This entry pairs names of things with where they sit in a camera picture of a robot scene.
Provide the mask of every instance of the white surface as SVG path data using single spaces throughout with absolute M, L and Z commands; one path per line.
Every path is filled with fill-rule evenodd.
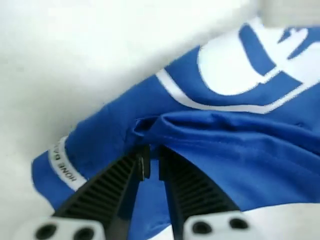
M 237 8 L 240 2 L 246 0 L 0 1 L 1 239 L 52 213 L 32 186 L 34 157 L 131 85 L 217 34 L 223 28 L 213 29 L 224 18 L 230 27 L 231 16 L 247 11 Z M 316 239 L 299 235 L 303 230 L 320 234 L 307 221 L 317 222 L 313 207 L 273 209 L 275 216 L 251 212 L 272 239 Z

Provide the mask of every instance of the screw hole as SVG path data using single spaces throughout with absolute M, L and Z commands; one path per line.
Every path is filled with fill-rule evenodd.
M 54 224 L 47 224 L 40 227 L 35 234 L 36 239 L 46 240 L 51 238 L 57 230 L 57 226 Z
M 208 223 L 204 221 L 198 221 L 193 224 L 192 231 L 195 234 L 209 234 L 212 232 L 212 228 Z
M 75 233 L 73 240 L 91 240 L 93 239 L 94 235 L 95 232 L 92 228 L 85 227 L 81 228 Z
M 249 227 L 249 225 L 246 221 L 239 219 L 239 218 L 231 219 L 230 226 L 233 229 L 247 229 Z

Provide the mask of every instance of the white stripe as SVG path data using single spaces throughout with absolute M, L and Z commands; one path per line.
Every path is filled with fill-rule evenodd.
M 175 81 L 172 79 L 172 77 L 169 75 L 169 73 L 165 69 L 162 69 L 158 73 L 156 73 L 156 76 L 159 79 L 160 83 L 163 85 L 163 87 L 171 95 L 171 97 L 173 97 L 178 103 L 184 106 L 187 106 L 189 108 L 200 109 L 200 110 L 216 110 L 216 111 L 224 111 L 224 112 L 248 112 L 248 113 L 254 113 L 254 114 L 267 114 L 272 110 L 282 106 L 284 103 L 295 98 L 297 95 L 304 92 L 305 90 L 319 83 L 319 80 L 303 83 L 299 87 L 289 92 L 287 95 L 267 105 L 214 106 L 214 105 L 201 104 L 190 99 L 179 88 L 179 86 L 175 83 Z
M 72 190 L 78 190 L 87 180 L 72 166 L 65 151 L 67 137 L 49 150 L 49 162 L 53 171 Z

